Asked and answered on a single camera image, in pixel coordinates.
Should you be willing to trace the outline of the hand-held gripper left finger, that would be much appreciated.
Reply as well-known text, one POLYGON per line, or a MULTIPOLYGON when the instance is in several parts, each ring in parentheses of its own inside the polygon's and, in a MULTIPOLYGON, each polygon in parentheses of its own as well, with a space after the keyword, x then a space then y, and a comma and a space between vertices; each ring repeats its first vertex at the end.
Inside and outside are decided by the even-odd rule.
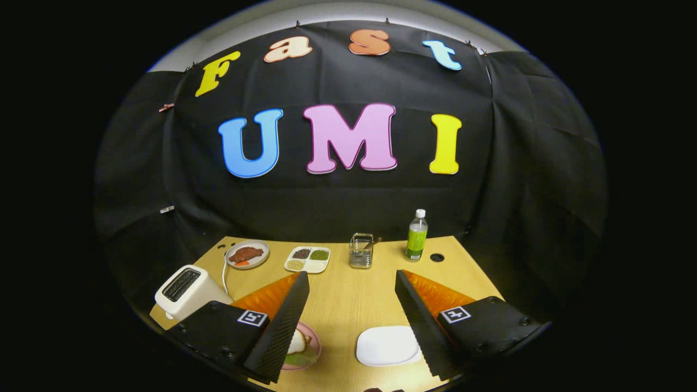
POLYGON ((306 271, 241 298, 241 305, 209 301, 168 329, 169 339, 217 370, 275 383, 309 296, 306 271))

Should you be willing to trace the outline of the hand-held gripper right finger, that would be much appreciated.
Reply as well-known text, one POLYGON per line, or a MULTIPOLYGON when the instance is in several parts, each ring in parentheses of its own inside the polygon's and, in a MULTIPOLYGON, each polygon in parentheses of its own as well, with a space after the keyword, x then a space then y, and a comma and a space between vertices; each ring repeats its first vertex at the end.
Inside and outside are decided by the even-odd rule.
POLYGON ((442 380, 496 366, 545 332, 545 324, 498 296, 473 299, 411 271, 394 291, 433 376, 442 380))

